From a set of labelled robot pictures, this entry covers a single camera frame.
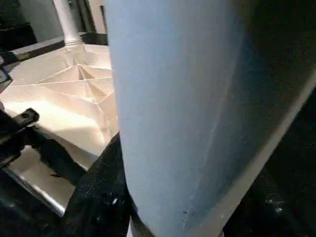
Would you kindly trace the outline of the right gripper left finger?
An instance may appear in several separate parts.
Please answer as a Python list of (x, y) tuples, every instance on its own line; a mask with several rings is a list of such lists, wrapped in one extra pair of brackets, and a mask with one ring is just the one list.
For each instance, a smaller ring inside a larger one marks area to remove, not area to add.
[(82, 176), (71, 196), (60, 237), (125, 237), (132, 202), (127, 189), (120, 136), (115, 135)]

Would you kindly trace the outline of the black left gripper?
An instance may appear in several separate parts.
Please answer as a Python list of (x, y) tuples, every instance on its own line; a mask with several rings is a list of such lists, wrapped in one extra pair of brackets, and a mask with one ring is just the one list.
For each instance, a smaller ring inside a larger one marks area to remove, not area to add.
[(38, 129), (29, 128), (39, 118), (40, 115), (32, 108), (15, 117), (0, 112), (0, 167), (6, 167), (20, 157), (24, 147), (30, 144), (31, 133), (31, 146), (40, 154), (41, 162), (76, 186), (86, 173), (85, 169), (72, 159), (59, 142)]

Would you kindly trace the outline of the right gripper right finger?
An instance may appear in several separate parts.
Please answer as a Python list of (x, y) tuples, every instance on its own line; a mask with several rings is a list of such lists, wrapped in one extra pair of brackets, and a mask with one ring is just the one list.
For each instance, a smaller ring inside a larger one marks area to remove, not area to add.
[(316, 125), (293, 124), (224, 226), (227, 237), (316, 235)]

